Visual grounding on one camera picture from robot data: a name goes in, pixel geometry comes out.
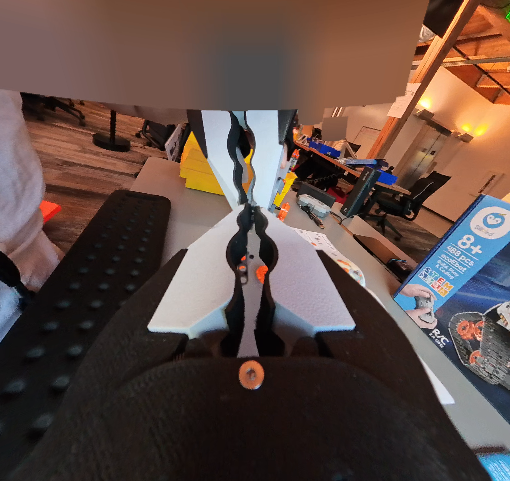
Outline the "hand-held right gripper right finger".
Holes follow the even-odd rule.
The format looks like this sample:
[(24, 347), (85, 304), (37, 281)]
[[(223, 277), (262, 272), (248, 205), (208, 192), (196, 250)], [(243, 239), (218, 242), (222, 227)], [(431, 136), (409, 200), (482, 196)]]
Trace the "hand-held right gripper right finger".
[(356, 280), (266, 209), (255, 207), (253, 222), (259, 257), (268, 266), (254, 329), (259, 356), (282, 357), (300, 338), (320, 332), (353, 331), (354, 319), (324, 261)]

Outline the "black box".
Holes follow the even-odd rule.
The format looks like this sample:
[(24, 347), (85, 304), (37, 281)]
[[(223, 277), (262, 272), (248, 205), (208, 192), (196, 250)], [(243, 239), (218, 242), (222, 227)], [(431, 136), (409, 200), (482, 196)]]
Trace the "black box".
[(297, 197), (300, 197), (301, 195), (308, 195), (310, 197), (313, 197), (316, 200), (328, 206), (330, 209), (333, 207), (335, 203), (335, 196), (332, 196), (327, 192), (322, 191), (317, 187), (306, 182), (301, 182), (301, 185), (298, 191), (296, 192)]

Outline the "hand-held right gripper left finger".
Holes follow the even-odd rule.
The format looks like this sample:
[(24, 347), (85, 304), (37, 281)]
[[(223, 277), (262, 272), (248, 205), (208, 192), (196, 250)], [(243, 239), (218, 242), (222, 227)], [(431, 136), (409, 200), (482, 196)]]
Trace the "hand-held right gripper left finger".
[(221, 354), (238, 356), (245, 301), (236, 267), (247, 254), (253, 212), (251, 204), (240, 205), (188, 247), (148, 323), (150, 332), (220, 335)]

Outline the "black upright device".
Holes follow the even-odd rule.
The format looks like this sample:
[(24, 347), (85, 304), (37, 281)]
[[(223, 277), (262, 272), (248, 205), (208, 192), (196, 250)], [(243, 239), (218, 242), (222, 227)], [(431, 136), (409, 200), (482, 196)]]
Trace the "black upright device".
[(377, 183), (382, 172), (378, 169), (365, 167), (341, 207), (340, 214), (344, 217), (353, 217), (362, 211), (364, 203)]

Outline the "wooden column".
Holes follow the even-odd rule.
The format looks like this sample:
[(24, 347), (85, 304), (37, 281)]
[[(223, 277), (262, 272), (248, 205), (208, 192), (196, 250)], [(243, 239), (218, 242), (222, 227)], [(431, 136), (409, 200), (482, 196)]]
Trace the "wooden column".
[(368, 159), (383, 159), (386, 156), (480, 2), (481, 0), (464, 0), (444, 36), (442, 38), (436, 36), (433, 39), (411, 79), (411, 84), (418, 85), (417, 90), (401, 117), (389, 117), (386, 121), (378, 138), (367, 154)]

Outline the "person's pale sweatshirt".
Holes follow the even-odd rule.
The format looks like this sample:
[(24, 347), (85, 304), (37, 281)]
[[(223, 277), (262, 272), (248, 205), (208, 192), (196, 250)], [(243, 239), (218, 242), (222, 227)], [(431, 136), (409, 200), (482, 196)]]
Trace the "person's pale sweatshirt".
[(42, 166), (22, 114), (19, 92), (1, 90), (1, 252), (38, 292), (63, 258), (43, 231)]

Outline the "metal elevator door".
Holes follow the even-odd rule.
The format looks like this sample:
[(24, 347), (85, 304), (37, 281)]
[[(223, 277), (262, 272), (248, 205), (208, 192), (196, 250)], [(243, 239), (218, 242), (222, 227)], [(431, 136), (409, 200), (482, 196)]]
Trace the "metal elevator door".
[(395, 168), (397, 184), (409, 189), (430, 171), (434, 159), (445, 145), (452, 131), (434, 121), (423, 121), (423, 126)]

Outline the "blue toy kit box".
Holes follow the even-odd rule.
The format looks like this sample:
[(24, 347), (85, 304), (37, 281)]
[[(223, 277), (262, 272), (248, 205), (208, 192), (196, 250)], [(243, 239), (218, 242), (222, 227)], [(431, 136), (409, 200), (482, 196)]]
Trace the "blue toy kit box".
[(509, 422), (509, 201), (477, 197), (393, 300)]

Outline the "blue building booklet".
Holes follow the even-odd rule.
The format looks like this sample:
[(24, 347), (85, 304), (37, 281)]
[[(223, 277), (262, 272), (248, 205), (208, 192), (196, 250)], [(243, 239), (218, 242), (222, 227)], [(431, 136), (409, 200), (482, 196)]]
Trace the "blue building booklet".
[(487, 446), (476, 449), (475, 454), (491, 480), (509, 480), (509, 449)]

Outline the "black office chair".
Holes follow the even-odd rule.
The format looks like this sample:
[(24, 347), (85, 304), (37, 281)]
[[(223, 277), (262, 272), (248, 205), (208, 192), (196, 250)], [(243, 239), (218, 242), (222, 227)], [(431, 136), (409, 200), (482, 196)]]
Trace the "black office chair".
[(388, 221), (388, 217), (400, 217), (408, 222), (413, 222), (424, 202), (450, 179), (450, 176), (433, 171), (427, 177), (419, 178), (412, 185), (409, 195), (378, 197), (375, 200), (376, 213), (369, 214), (366, 218), (375, 221), (381, 229), (382, 235), (386, 235), (386, 228), (389, 228), (396, 235), (396, 240), (400, 241), (403, 235)]
[(39, 121), (45, 120), (45, 111), (56, 112), (57, 109), (71, 115), (80, 126), (86, 126), (86, 117), (81, 110), (75, 107), (72, 100), (63, 102), (61, 98), (32, 93), (20, 93), (22, 109), (35, 116)]
[(165, 150), (165, 144), (175, 131), (176, 125), (163, 125), (154, 121), (145, 120), (142, 129), (135, 133), (135, 137), (141, 139), (144, 137), (146, 146), (152, 146), (160, 151)]

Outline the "grey battery box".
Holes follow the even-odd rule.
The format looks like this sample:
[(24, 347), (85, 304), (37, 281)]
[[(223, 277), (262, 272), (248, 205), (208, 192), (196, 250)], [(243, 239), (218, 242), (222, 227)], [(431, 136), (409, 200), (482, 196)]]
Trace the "grey battery box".
[(330, 206), (309, 194), (298, 195), (297, 204), (300, 207), (308, 207), (310, 212), (320, 219), (328, 216), (331, 212)]

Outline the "wooden background desk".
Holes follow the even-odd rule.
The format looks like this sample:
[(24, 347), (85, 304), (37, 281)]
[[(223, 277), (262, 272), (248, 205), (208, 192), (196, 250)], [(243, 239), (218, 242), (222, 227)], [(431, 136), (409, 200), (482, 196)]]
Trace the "wooden background desk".
[[(306, 152), (309, 152), (309, 153), (315, 155), (316, 157), (319, 157), (320, 159), (324, 160), (329, 165), (333, 165), (344, 172), (347, 172), (349, 174), (356, 176), (357, 178), (359, 178), (361, 175), (360, 171), (357, 171), (356, 169), (354, 169), (348, 165), (342, 164), (337, 159), (328, 157), (327, 155), (320, 153), (319, 151), (317, 151), (314, 148), (310, 148), (308, 145), (304, 144), (301, 141), (295, 141), (294, 143), (297, 148), (303, 149)], [(389, 184), (385, 184), (383, 182), (377, 181), (374, 185), (374, 188), (382, 189), (382, 192), (386, 192), (386, 193), (390, 193), (390, 194), (406, 195), (406, 196), (411, 195), (411, 191), (408, 191), (405, 188), (403, 188), (397, 184), (389, 185)]]

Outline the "orange plastic piece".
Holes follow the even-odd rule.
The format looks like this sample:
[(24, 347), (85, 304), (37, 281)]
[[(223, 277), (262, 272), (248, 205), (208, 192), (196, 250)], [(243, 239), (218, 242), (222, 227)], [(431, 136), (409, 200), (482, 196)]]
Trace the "orange plastic piece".
[(42, 214), (43, 224), (46, 224), (51, 218), (56, 216), (62, 209), (62, 207), (53, 202), (42, 200), (39, 209)]

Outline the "grey desk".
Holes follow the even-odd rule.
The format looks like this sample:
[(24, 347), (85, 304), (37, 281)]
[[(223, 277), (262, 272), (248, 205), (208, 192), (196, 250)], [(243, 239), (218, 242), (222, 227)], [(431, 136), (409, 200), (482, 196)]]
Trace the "grey desk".
[[(163, 264), (231, 212), (224, 196), (186, 188), (179, 173), (178, 163), (150, 157), (131, 186), (132, 191), (160, 195), (171, 201)], [(416, 353), (452, 396), (454, 404), (443, 408), (467, 444), (473, 448), (509, 448), (507, 421), (392, 299), (398, 288), (397, 279), (371, 257), (334, 217), (327, 217), (323, 222), (323, 234), (361, 269), (367, 287), (378, 296)]]

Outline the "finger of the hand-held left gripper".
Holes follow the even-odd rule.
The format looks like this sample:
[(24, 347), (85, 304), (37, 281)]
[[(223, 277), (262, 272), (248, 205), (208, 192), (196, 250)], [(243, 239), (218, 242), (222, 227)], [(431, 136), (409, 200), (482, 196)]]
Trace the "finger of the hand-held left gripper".
[(247, 110), (245, 123), (252, 134), (254, 146), (250, 165), (253, 180), (249, 200), (253, 205), (269, 209), (273, 203), (284, 146), (279, 139), (278, 111)]
[(232, 209), (248, 201), (248, 168), (241, 151), (244, 133), (237, 112), (202, 110), (207, 161)]

